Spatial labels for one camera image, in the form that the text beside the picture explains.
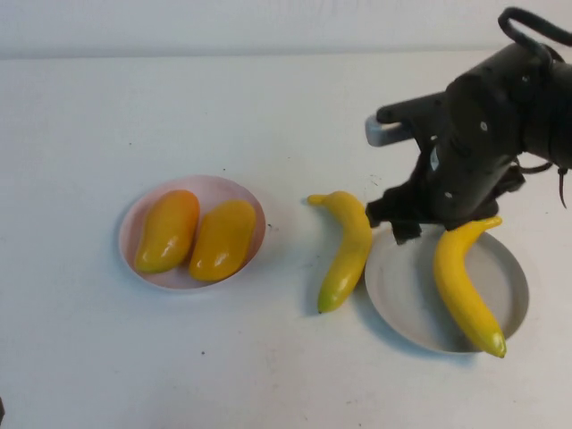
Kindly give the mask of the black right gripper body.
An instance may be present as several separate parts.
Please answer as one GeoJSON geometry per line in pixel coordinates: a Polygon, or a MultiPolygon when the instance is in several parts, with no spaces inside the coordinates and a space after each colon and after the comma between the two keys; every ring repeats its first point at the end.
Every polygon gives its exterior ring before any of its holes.
{"type": "Polygon", "coordinates": [[[439,224],[452,231],[483,202],[497,202],[522,187],[516,155],[488,138],[465,145],[447,129],[416,137],[420,154],[413,172],[383,194],[406,198],[422,216],[420,226],[439,224]]]}

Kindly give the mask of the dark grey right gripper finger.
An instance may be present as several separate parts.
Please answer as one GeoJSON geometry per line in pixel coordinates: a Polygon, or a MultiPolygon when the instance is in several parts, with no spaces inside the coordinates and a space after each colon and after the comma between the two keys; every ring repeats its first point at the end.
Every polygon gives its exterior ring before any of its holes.
{"type": "Polygon", "coordinates": [[[367,203],[366,217],[372,228],[381,223],[389,223],[398,245],[421,235],[422,216],[414,205],[399,194],[384,194],[381,198],[367,203]]]}
{"type": "Polygon", "coordinates": [[[464,223],[488,219],[494,217],[498,213],[499,213],[499,205],[496,201],[483,202],[479,207],[477,207],[471,214],[469,214],[464,219],[464,223]]]}

